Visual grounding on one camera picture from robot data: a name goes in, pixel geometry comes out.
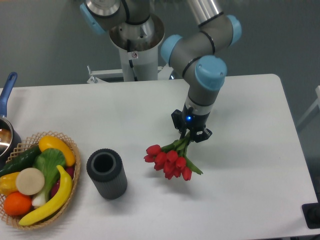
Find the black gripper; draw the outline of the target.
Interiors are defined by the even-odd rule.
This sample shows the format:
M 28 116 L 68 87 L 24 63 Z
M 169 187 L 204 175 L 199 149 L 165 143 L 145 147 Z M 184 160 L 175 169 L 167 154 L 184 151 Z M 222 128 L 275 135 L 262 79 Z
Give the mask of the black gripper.
M 190 143 L 200 143 L 208 140 L 213 134 L 211 130 L 206 128 L 206 122 L 210 115 L 210 112 L 206 114 L 197 114 L 194 107 L 183 106 L 183 110 L 176 109 L 172 114 L 171 118 L 173 125 L 180 134 L 180 139 L 186 136 L 187 130 L 189 131 L 189 140 L 187 145 Z

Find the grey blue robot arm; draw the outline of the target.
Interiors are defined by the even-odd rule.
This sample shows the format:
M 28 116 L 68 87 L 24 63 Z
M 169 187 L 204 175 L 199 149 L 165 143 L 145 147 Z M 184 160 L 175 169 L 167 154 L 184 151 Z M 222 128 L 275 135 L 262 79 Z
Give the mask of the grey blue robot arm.
M 216 53 L 240 39 L 242 26 L 215 0 L 189 0 L 187 5 L 199 29 L 188 38 L 165 37 L 164 24 L 147 0 L 85 0 L 80 12 L 95 33 L 109 34 L 124 81 L 157 80 L 162 57 L 189 84 L 183 109 L 171 117 L 182 138 L 199 143 L 212 135 L 206 121 L 227 75 Z

